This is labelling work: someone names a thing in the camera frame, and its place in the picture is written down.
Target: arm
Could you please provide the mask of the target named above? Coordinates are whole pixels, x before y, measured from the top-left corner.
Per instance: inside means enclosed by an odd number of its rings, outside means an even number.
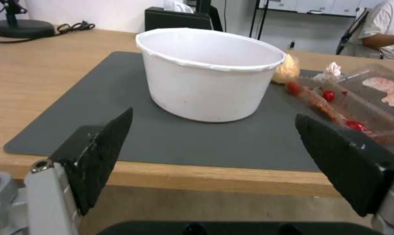
[[[370,12],[358,37],[364,46],[379,49],[394,45],[394,35],[386,34],[387,28],[391,24],[392,7],[390,3],[382,3]]]
[[[362,43],[364,46],[379,49],[380,47],[394,45],[394,35],[377,33],[370,37],[363,38]]]

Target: black box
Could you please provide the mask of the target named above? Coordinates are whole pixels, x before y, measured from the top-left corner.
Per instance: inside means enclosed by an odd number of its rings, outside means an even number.
[[[156,28],[212,29],[210,16],[206,13],[185,13],[150,7],[145,10],[145,31]]]

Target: person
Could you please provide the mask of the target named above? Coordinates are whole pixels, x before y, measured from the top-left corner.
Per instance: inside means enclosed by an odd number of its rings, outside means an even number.
[[[362,56],[378,58],[380,50],[384,59],[394,59],[394,0],[386,0],[370,11],[358,39],[373,49]]]

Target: bowl rim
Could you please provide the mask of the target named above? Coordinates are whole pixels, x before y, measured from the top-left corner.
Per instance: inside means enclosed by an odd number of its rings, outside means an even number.
[[[279,61],[271,63],[271,64],[250,65],[250,66],[209,64],[209,63],[180,59],[180,58],[175,58],[173,56],[164,55],[160,52],[156,52],[154,50],[149,49],[148,47],[144,46],[143,43],[141,43],[141,38],[149,36],[149,35],[159,34],[159,33],[167,33],[167,32],[178,32],[178,31],[194,31],[194,32],[201,31],[203,33],[227,35],[228,37],[233,37],[236,39],[249,41],[249,42],[267,47],[269,49],[272,49],[273,51],[278,52],[282,56],[282,58]],[[210,70],[219,70],[219,71],[256,72],[256,71],[271,70],[271,69],[276,68],[278,65],[282,64],[284,62],[285,56],[286,56],[286,53],[283,52],[282,50],[280,50],[279,48],[277,48],[276,46],[273,46],[273,45],[268,44],[266,42],[262,42],[260,40],[256,40],[253,38],[248,38],[245,36],[236,35],[236,34],[232,34],[232,33],[224,33],[224,32],[219,32],[219,31],[214,31],[214,30],[195,29],[195,28],[158,28],[158,29],[146,31],[143,33],[139,33],[136,35],[136,46],[139,49],[141,49],[142,52],[147,53],[148,55],[155,55],[157,57],[163,58],[165,60],[168,60],[170,62],[173,62],[173,63],[181,65],[181,66],[196,67],[196,68],[210,69]]]

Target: gray mat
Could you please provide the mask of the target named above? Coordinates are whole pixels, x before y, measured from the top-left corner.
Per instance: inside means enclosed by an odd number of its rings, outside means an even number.
[[[120,161],[318,171],[294,125],[297,113],[318,116],[282,86],[271,84],[258,110],[246,119],[190,121],[152,102],[142,56],[128,52],[109,55],[4,149],[49,156],[79,126],[104,124],[130,106],[133,124]]]

